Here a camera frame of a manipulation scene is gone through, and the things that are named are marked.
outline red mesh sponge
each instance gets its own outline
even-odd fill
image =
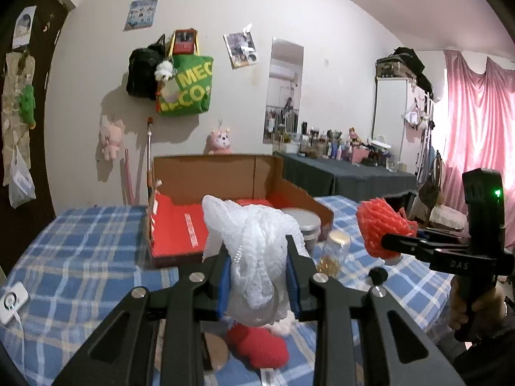
[[[227,339],[236,347],[238,354],[247,357],[256,369],[279,369],[288,362],[286,342],[266,328],[235,324],[227,332]]]
[[[357,208],[356,217],[365,241],[365,249],[374,258],[387,260],[400,255],[400,253],[385,250],[381,246],[381,238],[384,234],[412,237],[417,235],[418,225],[406,219],[404,208],[395,213],[383,198],[361,202]]]

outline wall mirror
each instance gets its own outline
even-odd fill
[[[274,143],[284,133],[297,133],[304,48],[274,38],[268,75],[263,143]]]

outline black knob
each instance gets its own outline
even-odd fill
[[[368,272],[374,286],[382,285],[388,278],[388,272],[382,267],[374,267]]]

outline human hand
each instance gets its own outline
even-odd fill
[[[458,331],[469,320],[467,304],[459,296],[459,276],[454,276],[451,281],[451,314],[449,326]],[[472,304],[472,311],[475,312],[474,323],[470,330],[470,337],[487,334],[503,322],[506,316],[506,305],[504,304],[504,291],[498,283],[489,291],[483,294]]]

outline blue plaid bedsheet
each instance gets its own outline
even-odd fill
[[[346,286],[367,289],[368,270],[382,261],[371,258],[364,250],[355,218],[357,204],[339,196],[318,201],[335,212],[334,226],[352,239],[340,280]],[[134,286],[153,291],[178,280],[176,268],[156,270],[148,262],[144,216],[145,208],[141,206],[68,210],[39,234],[11,271],[7,286],[21,281],[30,295],[19,312],[25,330],[25,373],[29,384],[51,385],[75,351]],[[429,333],[431,329],[444,331],[438,320],[449,296],[450,276],[432,272],[407,256],[396,267],[387,269],[386,286],[419,326]],[[205,328],[223,334],[227,321]],[[285,340],[290,359],[287,366],[276,371],[279,384],[311,386],[315,325],[297,324]],[[22,331],[15,320],[7,327],[0,326],[0,341],[22,370]],[[158,378],[154,377],[154,384],[158,384]],[[258,374],[248,371],[232,355],[222,370],[205,375],[204,383],[261,385]]]

